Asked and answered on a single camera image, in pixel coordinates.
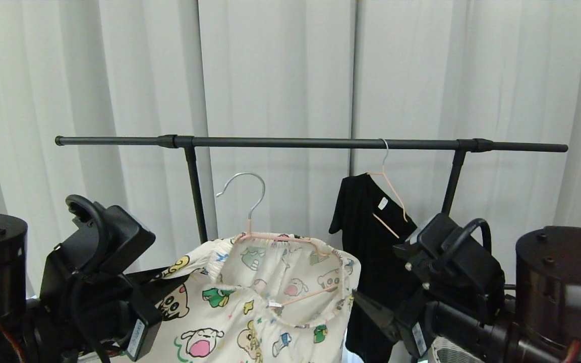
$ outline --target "rack vertical pole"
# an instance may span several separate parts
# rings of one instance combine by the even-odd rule
[[[447,215],[450,214],[452,209],[452,201],[454,200],[454,193],[456,193],[456,186],[458,184],[458,179],[461,176],[461,168],[463,167],[463,162],[466,160],[465,149],[456,149],[454,151],[454,159],[452,159],[452,170],[450,170],[450,177],[447,180],[447,189],[445,190],[445,198],[443,199],[442,213]]]
[[[194,201],[194,211],[196,212],[196,225],[199,229],[199,239],[201,243],[208,241],[208,231],[205,227],[205,213],[203,212],[203,199],[201,198],[201,184],[199,182],[199,170],[196,166],[196,151],[190,142],[185,145],[185,160],[187,161],[187,172],[190,174],[190,186],[192,188],[192,200]]]

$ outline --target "clothes hanger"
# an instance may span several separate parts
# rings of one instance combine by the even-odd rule
[[[225,185],[223,186],[223,191],[220,191],[219,193],[216,193],[217,198],[219,196],[222,196],[223,193],[225,193],[225,190],[228,188],[228,186],[230,185],[230,182],[232,180],[234,180],[236,177],[241,176],[241,175],[253,175],[254,177],[256,177],[257,179],[259,179],[260,183],[261,183],[261,196],[259,197],[259,200],[252,206],[252,208],[250,209],[250,211],[248,212],[248,226],[247,226],[247,231],[246,234],[244,234],[244,236],[240,236],[236,239],[235,241],[235,245],[241,241],[245,241],[249,238],[259,238],[259,239],[267,239],[267,240],[272,240],[272,241],[294,241],[294,242],[300,242],[303,244],[311,244],[313,245],[313,247],[315,248],[315,252],[320,255],[320,256],[329,256],[331,253],[322,253],[320,251],[320,248],[318,248],[318,246],[311,240],[306,240],[306,239],[300,239],[300,238],[294,238],[294,237],[284,237],[284,236],[266,236],[264,234],[256,234],[256,233],[252,233],[252,212],[254,211],[254,209],[261,203],[261,201],[263,200],[263,196],[266,194],[266,182],[263,181],[263,178],[260,177],[258,174],[255,174],[253,172],[238,172],[237,174],[233,175],[230,179],[228,179],[228,181],[225,182]],[[284,302],[272,302],[269,301],[268,302],[268,307],[269,308],[281,308],[282,306],[286,306],[288,304],[292,304],[292,303],[297,303],[298,301],[305,299],[305,298],[309,298],[311,296],[317,295],[321,292],[325,292],[328,290],[332,290],[332,291],[336,291],[333,290],[333,286],[330,287],[326,287],[324,289],[320,289],[314,292],[311,292],[310,294],[306,294],[300,298],[295,298],[295,299],[290,299],[288,301],[284,301]]]
[[[400,202],[400,206],[403,207],[403,219],[405,221],[408,221],[408,212],[406,211],[405,204],[403,203],[403,200],[400,199],[400,196],[396,192],[396,189],[394,189],[394,186],[392,186],[391,181],[389,181],[389,178],[385,174],[385,161],[387,160],[387,156],[389,156],[389,144],[387,143],[387,140],[385,140],[383,138],[381,138],[380,140],[382,140],[385,143],[385,147],[387,147],[387,151],[385,152],[385,157],[382,159],[382,172],[368,172],[367,174],[369,174],[369,175],[382,175],[385,178],[385,181],[387,182],[387,184],[389,184],[391,191],[394,193],[394,195],[396,196],[396,198]],[[376,216],[376,213],[373,213],[373,216],[374,216],[374,218],[376,218],[376,220],[380,221],[380,223],[382,223],[382,225],[384,225],[385,228],[387,228],[389,230],[389,232],[391,232],[396,238],[400,239],[398,234],[396,232],[394,232],[394,230],[392,230],[389,227],[389,225],[387,225],[387,223],[385,223],[383,220],[381,220],[380,217]]]

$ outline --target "clothing rack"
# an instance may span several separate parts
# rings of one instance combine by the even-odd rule
[[[493,142],[486,139],[458,140],[386,140],[381,139],[318,139],[318,138],[205,138],[196,136],[162,135],[156,137],[65,137],[56,136],[55,143],[63,145],[151,145],[169,149],[184,149],[187,170],[192,186],[192,200],[201,243],[208,240],[201,199],[201,186],[196,166],[196,147],[273,147],[309,149],[400,149],[400,150],[454,150],[452,170],[447,181],[441,212],[449,214],[458,184],[461,168],[468,152],[535,151],[566,152],[568,146],[553,143]]]

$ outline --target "screw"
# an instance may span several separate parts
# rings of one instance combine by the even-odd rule
[[[546,266],[553,266],[553,265],[555,265],[555,258],[550,257],[550,256],[545,257],[544,258],[544,265],[546,265]]]

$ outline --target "white curtain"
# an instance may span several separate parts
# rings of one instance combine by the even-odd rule
[[[69,194],[126,207],[156,233],[134,271],[199,243],[181,150],[57,147],[58,134],[569,143],[567,154],[466,157],[451,216],[489,221],[513,282],[517,237],[581,226],[581,2],[0,2],[0,212],[30,226],[35,292],[46,254],[74,230]],[[257,180],[213,193],[253,171],[267,181],[255,230],[335,246],[339,180],[378,170],[383,156],[196,152],[210,237],[245,228]],[[446,151],[390,153],[389,177],[415,221],[440,211],[451,161]],[[396,349],[392,361],[403,359]]]

